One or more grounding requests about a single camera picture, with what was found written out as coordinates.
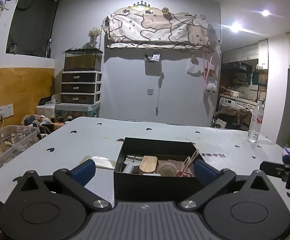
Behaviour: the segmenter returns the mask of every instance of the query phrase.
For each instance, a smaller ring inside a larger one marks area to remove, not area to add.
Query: plastic bottle
[[[257,142],[260,128],[262,126],[264,117],[263,102],[258,100],[257,108],[253,110],[253,115],[251,117],[250,126],[248,130],[248,140],[251,142]]]

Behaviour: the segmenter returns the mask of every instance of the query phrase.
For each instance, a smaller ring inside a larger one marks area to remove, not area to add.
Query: crown decoration
[[[138,11],[143,11],[143,10],[150,10],[153,9],[150,4],[147,3],[143,3],[143,1],[141,1],[141,3],[137,2],[137,4],[134,4],[133,6],[129,6],[129,8],[131,9],[135,9]]]

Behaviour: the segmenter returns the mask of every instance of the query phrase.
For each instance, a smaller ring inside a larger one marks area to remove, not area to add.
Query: recessed light
[[[268,15],[270,15],[270,13],[269,13],[269,11],[265,10],[265,11],[262,11],[262,15],[263,16],[268,16]]]
[[[234,23],[234,24],[230,27],[230,29],[232,30],[232,32],[236,33],[236,32],[238,32],[239,30],[241,30],[241,26],[240,26],[239,24],[237,24],[237,23]]]

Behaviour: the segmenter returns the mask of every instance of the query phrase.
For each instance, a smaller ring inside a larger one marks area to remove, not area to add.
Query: flower vase
[[[96,43],[97,43],[96,39],[97,39],[97,36],[90,36],[89,37],[89,45],[91,48],[95,48]]]

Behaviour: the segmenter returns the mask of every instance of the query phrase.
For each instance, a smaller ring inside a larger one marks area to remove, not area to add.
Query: black heart
[[[14,180],[12,181],[18,181],[19,179],[21,179],[22,177],[16,177]]]

